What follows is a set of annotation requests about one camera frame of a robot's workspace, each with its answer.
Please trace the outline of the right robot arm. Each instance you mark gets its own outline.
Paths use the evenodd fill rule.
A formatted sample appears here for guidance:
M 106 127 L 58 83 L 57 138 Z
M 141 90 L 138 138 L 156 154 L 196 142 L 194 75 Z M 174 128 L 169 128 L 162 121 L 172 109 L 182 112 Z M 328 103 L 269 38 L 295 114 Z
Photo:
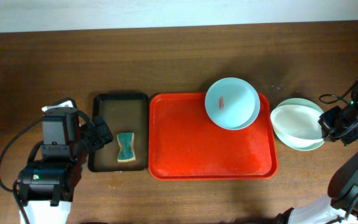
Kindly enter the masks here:
M 340 140 L 349 145 L 358 139 L 358 78 L 345 92 L 351 101 L 319 116 L 325 141 Z M 278 214 L 274 223 L 358 223 L 358 152 L 333 175 L 327 195 L 301 208 Z

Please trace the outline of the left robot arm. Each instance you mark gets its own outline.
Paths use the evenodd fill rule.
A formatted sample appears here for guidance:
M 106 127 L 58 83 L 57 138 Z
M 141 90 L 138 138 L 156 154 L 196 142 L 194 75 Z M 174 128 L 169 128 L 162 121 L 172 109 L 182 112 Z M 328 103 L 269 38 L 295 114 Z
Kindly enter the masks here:
M 88 154 L 113 136 L 102 116 L 75 107 L 51 107 L 41 122 L 43 139 L 14 182 L 14 197 L 21 223 L 65 223 Z

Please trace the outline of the light blue plate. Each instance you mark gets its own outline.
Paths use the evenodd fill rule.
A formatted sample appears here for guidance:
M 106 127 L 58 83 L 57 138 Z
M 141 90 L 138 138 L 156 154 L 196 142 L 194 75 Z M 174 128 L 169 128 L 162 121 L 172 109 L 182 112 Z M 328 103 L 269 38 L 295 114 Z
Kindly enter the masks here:
M 240 130 L 258 117 L 260 98 L 255 88 L 240 78 L 223 78 L 206 92 L 204 106 L 210 120 L 220 128 Z

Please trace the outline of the green and yellow sponge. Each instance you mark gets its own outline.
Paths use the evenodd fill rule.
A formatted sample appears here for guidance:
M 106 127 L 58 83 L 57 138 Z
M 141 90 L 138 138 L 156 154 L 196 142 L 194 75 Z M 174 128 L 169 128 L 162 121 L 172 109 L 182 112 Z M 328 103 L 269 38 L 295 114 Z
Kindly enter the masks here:
M 130 162 L 135 160 L 134 152 L 134 133 L 119 133 L 116 135 L 119 154 L 117 156 L 118 162 Z

